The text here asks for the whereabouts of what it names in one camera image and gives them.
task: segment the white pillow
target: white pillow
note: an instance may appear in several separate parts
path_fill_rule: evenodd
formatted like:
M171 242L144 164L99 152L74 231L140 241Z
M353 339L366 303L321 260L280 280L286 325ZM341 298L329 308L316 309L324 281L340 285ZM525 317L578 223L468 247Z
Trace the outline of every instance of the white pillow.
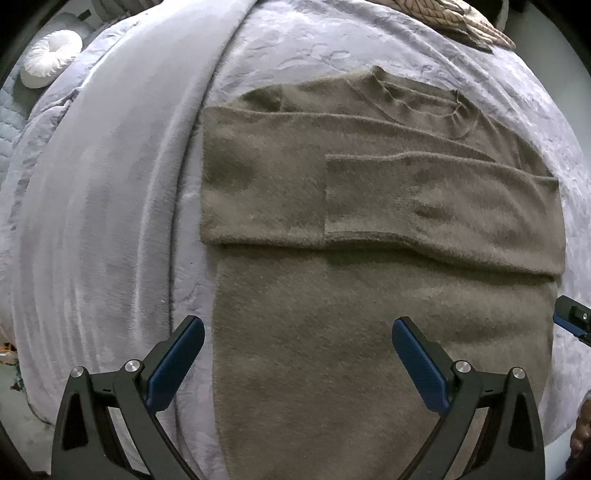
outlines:
M46 35L32 47L21 68L25 87L49 85L82 51L82 38L72 30L58 30Z

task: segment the blue gripper pad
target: blue gripper pad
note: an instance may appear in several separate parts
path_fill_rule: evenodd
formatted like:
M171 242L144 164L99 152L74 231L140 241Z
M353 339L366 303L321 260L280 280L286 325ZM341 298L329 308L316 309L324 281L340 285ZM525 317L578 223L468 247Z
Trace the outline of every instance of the blue gripper pad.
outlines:
M554 313L553 320L556 325L562 327L567 332L572 333L575 335L575 337L584 337L587 335L587 332L585 332L582 328L567 322L564 318L558 316L556 313Z
M168 346L168 352L148 380L145 403L152 414L168 408L205 342L205 326L202 320L192 317L185 321L189 322L189 325L176 340L171 337L172 346Z
M425 406L443 416L450 407L445 379L402 319L392 325L392 344Z

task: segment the gray bedspread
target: gray bedspread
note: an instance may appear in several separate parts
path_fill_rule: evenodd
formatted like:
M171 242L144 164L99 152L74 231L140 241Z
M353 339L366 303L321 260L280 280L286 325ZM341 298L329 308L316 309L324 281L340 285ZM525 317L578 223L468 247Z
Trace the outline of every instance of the gray bedspread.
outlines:
M11 224L9 313L33 404L55 419L74 365L119 368L197 314L208 327L206 346L161 419L191 466L215 479L227 472L211 391L217 252L199 241L197 119L206 88L206 103L216 103L262 85L378 64L459 89L529 140L560 180L563 290L591 301L591 239L578 233L591 223L590 167L563 115L514 53L473 50L365 0L253 3L185 0L171 13L165 2L130 29L68 97L71 105L48 105L67 110L61 122L55 117L53 136L30 132L37 145L31 168L38 164ZM17 148L26 156L26 145ZM556 330L540 405L547 442L576 417L591 387L581 374L589 368L586 347Z

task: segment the folded sweater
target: folded sweater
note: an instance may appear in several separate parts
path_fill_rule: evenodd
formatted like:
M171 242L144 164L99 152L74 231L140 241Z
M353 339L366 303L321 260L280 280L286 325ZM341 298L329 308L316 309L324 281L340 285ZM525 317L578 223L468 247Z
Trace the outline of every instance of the folded sweater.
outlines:
M557 181L526 142L378 68L259 89L203 121L231 478L397 478L436 421L389 341L403 315L454 359L523 367L540 399L565 240Z

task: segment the beige knit throw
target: beige knit throw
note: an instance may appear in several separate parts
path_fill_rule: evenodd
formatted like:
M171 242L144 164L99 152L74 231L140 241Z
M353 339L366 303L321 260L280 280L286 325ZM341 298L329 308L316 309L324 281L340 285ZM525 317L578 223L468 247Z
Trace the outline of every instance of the beige knit throw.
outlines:
M437 30L461 33L484 50L490 50L492 45L515 49L515 43L507 35L497 30L484 15L463 0L369 1L403 12Z

